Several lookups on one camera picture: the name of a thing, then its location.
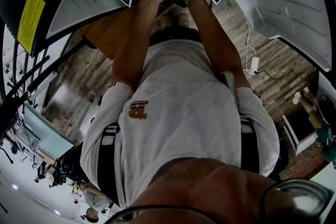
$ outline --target white t-shirt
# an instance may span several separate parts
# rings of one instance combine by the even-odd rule
[[[97,212],[103,211],[108,208],[111,201],[106,196],[97,196],[90,191],[83,193],[85,202]]]
[[[276,128],[252,89],[238,88],[236,95],[239,112],[252,120],[257,133],[260,173],[268,176],[279,157]],[[170,40],[150,47],[137,91],[116,83],[106,92],[81,156],[82,168],[96,186],[102,132],[114,122],[120,125],[114,170],[121,208],[130,206],[173,159],[214,158],[240,167],[234,97],[214,76],[200,43]]]

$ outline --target yellow sticker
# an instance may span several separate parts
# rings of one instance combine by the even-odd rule
[[[38,22],[46,3],[43,0],[27,0],[23,9],[17,40],[31,54]]]

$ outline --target man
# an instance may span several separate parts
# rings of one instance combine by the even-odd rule
[[[84,141],[82,168],[104,193],[115,188],[123,209],[179,206],[220,223],[253,222],[262,194],[274,184],[265,176],[279,156],[276,128],[205,0],[186,0],[203,44],[173,39],[149,48],[162,1],[140,0],[134,9],[113,62],[112,87]],[[224,72],[234,76],[237,106]],[[239,114],[255,129],[261,175],[239,169]],[[116,136],[107,152],[109,133]],[[113,175],[104,176],[108,167]],[[174,214],[156,216],[168,223]]]
[[[90,223],[97,223],[99,221],[98,212],[106,210],[106,208],[111,205],[111,201],[104,195],[104,193],[91,186],[91,184],[87,185],[80,182],[79,186],[85,189],[83,196],[85,202],[89,206],[86,210],[85,218]]]

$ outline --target glasses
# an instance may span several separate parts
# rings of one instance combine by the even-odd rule
[[[269,187],[260,201],[258,223],[286,223],[306,220],[318,223],[333,192],[312,181],[292,179]],[[115,214],[106,224],[193,223],[220,224],[208,213],[183,206],[132,207]]]

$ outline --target shoe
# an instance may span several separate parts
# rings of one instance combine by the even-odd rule
[[[163,30],[164,28],[166,27],[172,27],[173,24],[172,24],[172,20],[169,16],[163,16],[161,19],[160,19],[160,29]]]
[[[300,92],[296,92],[294,95],[294,99],[293,99],[293,104],[298,104],[300,103],[300,98],[302,97]]]
[[[180,14],[179,16],[179,21],[178,21],[178,26],[183,26],[186,28],[189,28],[189,18],[186,14]]]

